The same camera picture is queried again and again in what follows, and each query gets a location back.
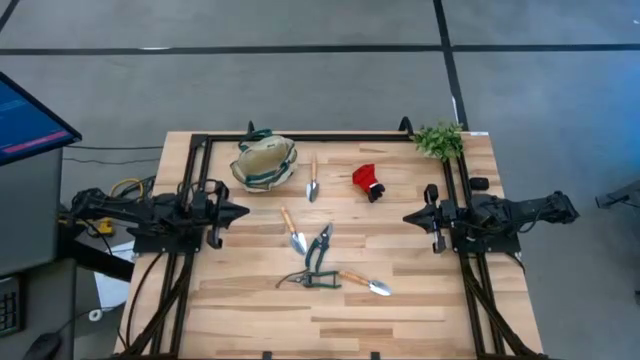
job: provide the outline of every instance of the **keyboard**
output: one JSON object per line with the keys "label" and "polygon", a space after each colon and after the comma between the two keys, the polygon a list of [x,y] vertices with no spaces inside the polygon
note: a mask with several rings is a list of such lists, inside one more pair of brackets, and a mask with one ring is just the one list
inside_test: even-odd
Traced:
{"label": "keyboard", "polygon": [[0,337],[21,331],[24,326],[22,277],[0,279]]}

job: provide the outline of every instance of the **desk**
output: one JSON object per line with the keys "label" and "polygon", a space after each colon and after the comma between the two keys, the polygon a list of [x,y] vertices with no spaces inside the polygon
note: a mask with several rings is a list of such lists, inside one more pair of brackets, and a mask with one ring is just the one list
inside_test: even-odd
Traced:
{"label": "desk", "polygon": [[[156,194],[176,191],[191,134],[168,134]],[[470,175],[488,177],[489,192],[503,196],[489,137],[464,134],[463,140]],[[424,158],[410,142],[297,142],[296,173],[274,191],[256,195],[244,191],[231,174],[229,163],[238,156],[236,145],[214,144],[209,177],[224,181],[230,200],[249,207],[251,213],[221,234],[221,250],[203,246],[196,255],[181,358],[259,358],[263,351],[273,351],[278,359],[369,358],[371,352],[380,352],[382,358],[474,358],[457,255],[433,254],[432,237],[402,222],[404,215],[424,206],[422,192],[427,184],[437,184],[441,198],[446,198],[438,160]],[[320,193],[311,204],[305,198],[305,184],[314,153]],[[351,183],[351,173],[365,163],[376,164],[377,178],[387,188],[374,204]],[[463,199],[455,167],[454,174],[458,198]],[[353,270],[382,280],[393,295],[381,297],[348,283],[340,290],[310,290],[295,284],[276,290],[278,279],[303,268],[303,258],[289,247],[281,205],[289,209],[308,241],[333,222],[323,270]],[[137,260],[129,300],[153,258],[149,254]],[[489,254],[487,259],[498,309],[532,350],[542,351],[522,270],[505,255]],[[141,291],[134,334],[157,308],[163,261],[166,256]],[[481,316],[490,351],[488,321],[482,311]],[[168,350],[171,314],[166,324],[163,351]]]}

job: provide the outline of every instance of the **white paper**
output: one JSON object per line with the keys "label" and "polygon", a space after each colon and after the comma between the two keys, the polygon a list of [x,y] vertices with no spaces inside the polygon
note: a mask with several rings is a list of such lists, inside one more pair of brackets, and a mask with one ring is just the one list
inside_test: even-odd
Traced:
{"label": "white paper", "polygon": [[[133,262],[133,241],[111,247],[114,256]],[[117,280],[106,275],[94,272],[100,307],[116,307],[127,301],[129,295],[129,283]]]}

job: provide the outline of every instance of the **potted plant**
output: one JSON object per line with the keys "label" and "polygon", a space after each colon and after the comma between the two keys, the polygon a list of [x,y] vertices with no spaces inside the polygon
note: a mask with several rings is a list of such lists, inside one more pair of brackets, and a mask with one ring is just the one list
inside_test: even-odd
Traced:
{"label": "potted plant", "polygon": [[422,127],[411,140],[416,143],[416,150],[444,162],[462,154],[460,131],[462,128],[458,124],[441,123],[437,127]]}

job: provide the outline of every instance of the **yellow cable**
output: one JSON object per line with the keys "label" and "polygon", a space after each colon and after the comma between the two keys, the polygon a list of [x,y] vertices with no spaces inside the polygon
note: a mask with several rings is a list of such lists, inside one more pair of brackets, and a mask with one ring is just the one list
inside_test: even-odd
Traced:
{"label": "yellow cable", "polygon": [[140,180],[136,179],[136,178],[129,178],[129,179],[124,179],[122,181],[120,181],[119,183],[113,185],[111,187],[111,192],[109,193],[110,196],[114,196],[116,190],[118,190],[118,188],[124,184],[128,184],[128,183],[137,183],[138,187],[140,188],[140,196],[142,197],[142,194],[144,194],[144,185],[142,185],[142,183],[140,182]]}

